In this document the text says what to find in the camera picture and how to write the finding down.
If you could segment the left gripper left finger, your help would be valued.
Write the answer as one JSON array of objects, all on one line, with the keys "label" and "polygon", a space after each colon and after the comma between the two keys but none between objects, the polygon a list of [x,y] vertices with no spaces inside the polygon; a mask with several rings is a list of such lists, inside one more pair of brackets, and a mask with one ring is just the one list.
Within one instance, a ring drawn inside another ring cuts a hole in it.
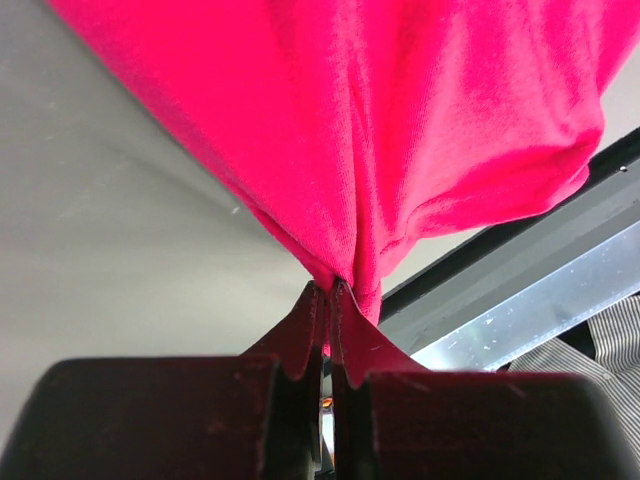
[{"label": "left gripper left finger", "polygon": [[5,479],[310,479],[322,465],[326,298],[308,284],[238,356],[81,358],[36,383]]}]

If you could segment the crimson red t-shirt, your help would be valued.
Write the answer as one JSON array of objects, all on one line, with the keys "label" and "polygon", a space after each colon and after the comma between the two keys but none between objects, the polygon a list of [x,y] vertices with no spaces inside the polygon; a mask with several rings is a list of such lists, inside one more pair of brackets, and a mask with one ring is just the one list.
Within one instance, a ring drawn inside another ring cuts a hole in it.
[{"label": "crimson red t-shirt", "polygon": [[364,313],[421,239],[575,193],[635,1],[55,1],[206,169]]}]

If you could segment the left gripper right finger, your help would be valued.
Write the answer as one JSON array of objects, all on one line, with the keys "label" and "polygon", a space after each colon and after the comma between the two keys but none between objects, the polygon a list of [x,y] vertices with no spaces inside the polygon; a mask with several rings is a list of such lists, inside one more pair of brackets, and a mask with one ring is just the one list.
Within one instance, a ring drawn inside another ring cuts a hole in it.
[{"label": "left gripper right finger", "polygon": [[340,479],[635,479],[613,408],[566,374],[434,372],[329,297]]}]

